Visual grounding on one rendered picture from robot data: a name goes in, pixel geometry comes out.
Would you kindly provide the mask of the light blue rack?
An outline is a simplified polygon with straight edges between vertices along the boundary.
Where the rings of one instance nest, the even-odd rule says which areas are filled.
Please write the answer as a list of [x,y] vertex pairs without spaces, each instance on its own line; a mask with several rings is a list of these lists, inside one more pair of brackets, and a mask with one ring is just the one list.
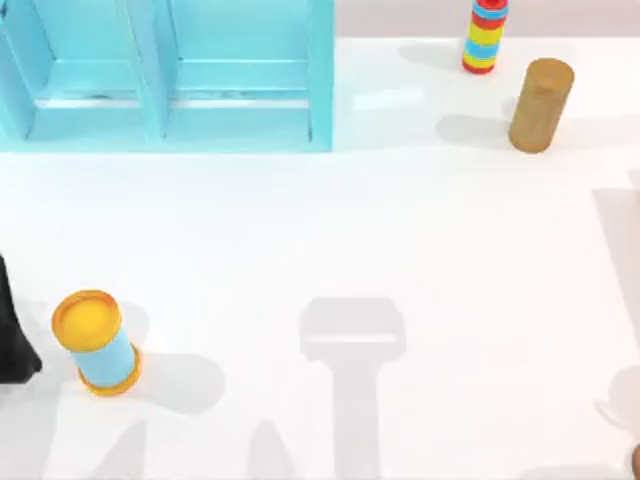
[[335,0],[0,0],[0,152],[322,152]]

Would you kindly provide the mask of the blue and yellow can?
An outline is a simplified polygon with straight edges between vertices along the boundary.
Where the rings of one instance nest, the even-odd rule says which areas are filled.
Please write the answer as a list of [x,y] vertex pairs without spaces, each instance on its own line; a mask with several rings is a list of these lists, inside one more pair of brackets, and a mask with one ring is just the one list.
[[97,396],[130,390],[141,374],[141,354],[122,325],[118,303],[101,290],[80,290],[55,308],[52,331],[74,359],[78,376]]

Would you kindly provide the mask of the brown wooden cylinder cup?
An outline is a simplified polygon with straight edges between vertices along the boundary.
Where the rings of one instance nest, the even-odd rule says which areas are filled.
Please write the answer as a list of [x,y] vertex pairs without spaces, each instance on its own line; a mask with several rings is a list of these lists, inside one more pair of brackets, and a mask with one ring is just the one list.
[[571,92],[575,74],[557,58],[538,58],[527,67],[508,136],[521,152],[549,148]]

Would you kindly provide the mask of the stack of coloured rings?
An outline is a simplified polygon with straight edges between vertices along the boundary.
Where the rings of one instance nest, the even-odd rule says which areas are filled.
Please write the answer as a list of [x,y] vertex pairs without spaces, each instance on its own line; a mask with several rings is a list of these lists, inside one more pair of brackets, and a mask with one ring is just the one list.
[[508,12],[509,0],[473,0],[462,56],[467,72],[483,75],[494,69]]

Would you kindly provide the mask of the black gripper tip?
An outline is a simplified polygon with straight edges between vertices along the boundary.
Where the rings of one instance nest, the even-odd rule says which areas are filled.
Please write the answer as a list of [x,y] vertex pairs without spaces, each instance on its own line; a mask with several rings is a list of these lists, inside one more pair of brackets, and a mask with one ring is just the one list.
[[0,255],[0,385],[24,384],[43,363],[16,314],[4,257]]

